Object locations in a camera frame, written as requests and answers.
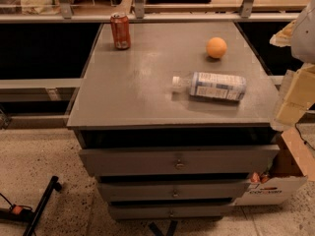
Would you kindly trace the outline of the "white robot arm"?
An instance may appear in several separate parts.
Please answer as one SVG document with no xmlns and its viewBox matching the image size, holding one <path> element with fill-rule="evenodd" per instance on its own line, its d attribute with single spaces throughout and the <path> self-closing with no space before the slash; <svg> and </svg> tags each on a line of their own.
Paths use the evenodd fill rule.
<svg viewBox="0 0 315 236">
<path fill-rule="evenodd" d="M 270 43 L 289 46 L 291 55 L 303 62 L 296 72 L 283 77 L 272 127 L 283 131 L 293 127 L 315 103 L 315 0 L 302 10 L 296 20 L 274 34 Z"/>
</svg>

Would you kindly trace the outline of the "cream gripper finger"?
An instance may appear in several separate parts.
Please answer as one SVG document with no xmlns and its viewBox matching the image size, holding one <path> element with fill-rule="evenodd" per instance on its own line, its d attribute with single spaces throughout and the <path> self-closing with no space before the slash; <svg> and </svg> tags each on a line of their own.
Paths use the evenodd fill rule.
<svg viewBox="0 0 315 236">
<path fill-rule="evenodd" d="M 276 120 L 281 124 L 293 126 L 314 103 L 315 65 L 304 64 L 293 73 Z"/>
<path fill-rule="evenodd" d="M 296 20 L 293 20 L 292 22 L 287 24 L 283 29 L 274 34 L 270 39 L 270 43 L 277 47 L 291 46 L 292 32 L 295 23 Z"/>
</svg>

